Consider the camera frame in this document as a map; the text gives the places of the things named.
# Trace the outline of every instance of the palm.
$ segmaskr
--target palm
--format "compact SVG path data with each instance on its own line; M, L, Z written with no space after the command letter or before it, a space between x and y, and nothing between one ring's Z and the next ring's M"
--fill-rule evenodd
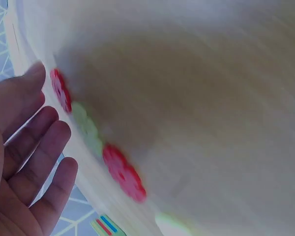
M0 236L43 236L36 218L18 199L8 183L3 179L0 185L0 196L10 199L8 202L0 201Z
M43 105L44 80L45 69L37 64L25 76L0 83L0 236L50 235L74 184L77 163L65 158L32 205L71 135L54 108L41 109L10 139Z

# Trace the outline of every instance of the green flower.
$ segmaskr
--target green flower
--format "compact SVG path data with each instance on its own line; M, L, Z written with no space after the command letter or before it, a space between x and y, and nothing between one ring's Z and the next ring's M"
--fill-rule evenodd
M98 129L92 119L88 117L86 110L81 104L73 102L72 115L90 151L101 158L104 146L103 141L98 137Z

